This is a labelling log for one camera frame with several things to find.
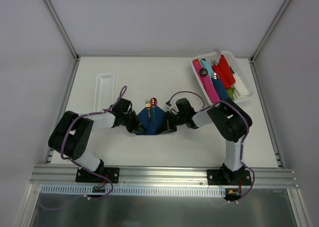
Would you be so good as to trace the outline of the blue paper napkin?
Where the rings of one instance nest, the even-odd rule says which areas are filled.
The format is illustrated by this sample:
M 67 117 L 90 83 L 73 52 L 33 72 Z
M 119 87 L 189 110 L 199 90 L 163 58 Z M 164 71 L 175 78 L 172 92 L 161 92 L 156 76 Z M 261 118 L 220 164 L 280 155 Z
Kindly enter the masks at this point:
M 152 108 L 148 111 L 144 108 L 140 113 L 137 115 L 138 120 L 140 121 L 141 125 L 144 127 L 144 132 L 136 132 L 136 135 L 144 135 L 144 136 L 154 136 L 157 135 L 157 129 L 161 126 L 164 120 L 165 112 L 159 108 L 158 106 Z

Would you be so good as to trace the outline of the iridescent rainbow spoon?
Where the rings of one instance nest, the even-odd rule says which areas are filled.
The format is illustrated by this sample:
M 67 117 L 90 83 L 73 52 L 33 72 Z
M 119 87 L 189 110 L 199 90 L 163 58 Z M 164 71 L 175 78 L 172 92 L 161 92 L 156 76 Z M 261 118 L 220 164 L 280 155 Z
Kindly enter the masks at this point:
M 157 106 L 157 99 L 155 97 L 151 98 L 151 108 L 153 111 L 153 122 L 155 122 L 155 110 Z

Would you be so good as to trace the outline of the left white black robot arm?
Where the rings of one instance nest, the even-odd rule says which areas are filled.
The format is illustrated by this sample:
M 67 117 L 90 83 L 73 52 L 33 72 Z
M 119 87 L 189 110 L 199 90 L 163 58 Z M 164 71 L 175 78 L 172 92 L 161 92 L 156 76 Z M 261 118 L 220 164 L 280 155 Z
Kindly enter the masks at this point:
M 77 163 L 87 171 L 87 177 L 99 182 L 104 176 L 104 162 L 87 150 L 92 132 L 119 126 L 131 134 L 143 134 L 146 128 L 132 109 L 131 101 L 119 98 L 110 110 L 79 115 L 73 111 L 63 114 L 49 137 L 48 146 L 60 153 L 60 157 Z

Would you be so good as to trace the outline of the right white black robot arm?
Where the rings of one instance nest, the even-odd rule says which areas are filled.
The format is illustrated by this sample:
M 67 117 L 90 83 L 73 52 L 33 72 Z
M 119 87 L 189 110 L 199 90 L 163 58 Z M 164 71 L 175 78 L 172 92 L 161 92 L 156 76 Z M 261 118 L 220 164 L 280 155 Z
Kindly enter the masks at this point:
M 243 145 L 252 126 L 252 119 L 232 99 L 221 100 L 214 105 L 196 112 L 186 98 L 176 101 L 178 112 L 167 111 L 156 134 L 167 134 L 177 131 L 177 126 L 186 125 L 198 129 L 213 123 L 225 139 L 225 160 L 212 179 L 228 185 L 240 182 L 246 170 L 243 162 Z

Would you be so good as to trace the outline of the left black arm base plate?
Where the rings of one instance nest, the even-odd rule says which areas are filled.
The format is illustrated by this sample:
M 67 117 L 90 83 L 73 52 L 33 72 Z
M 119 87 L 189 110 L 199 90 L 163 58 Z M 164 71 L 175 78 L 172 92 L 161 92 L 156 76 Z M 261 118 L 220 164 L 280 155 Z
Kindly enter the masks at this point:
M 108 178 L 113 184 L 119 182 L 120 168 L 103 167 L 99 174 L 91 174 L 83 169 L 78 169 L 75 177 L 77 183 L 102 183 L 105 179 L 100 176 Z

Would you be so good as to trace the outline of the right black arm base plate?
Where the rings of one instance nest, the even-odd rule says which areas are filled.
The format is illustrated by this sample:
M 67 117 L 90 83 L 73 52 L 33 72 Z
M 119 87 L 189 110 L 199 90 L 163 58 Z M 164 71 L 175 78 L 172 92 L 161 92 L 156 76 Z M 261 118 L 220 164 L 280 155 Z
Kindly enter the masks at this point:
M 252 184 L 252 177 L 250 171 L 245 170 L 239 177 L 235 177 L 235 179 L 228 181 L 223 176 L 223 170 L 207 170 L 207 182 L 210 186 L 250 186 Z

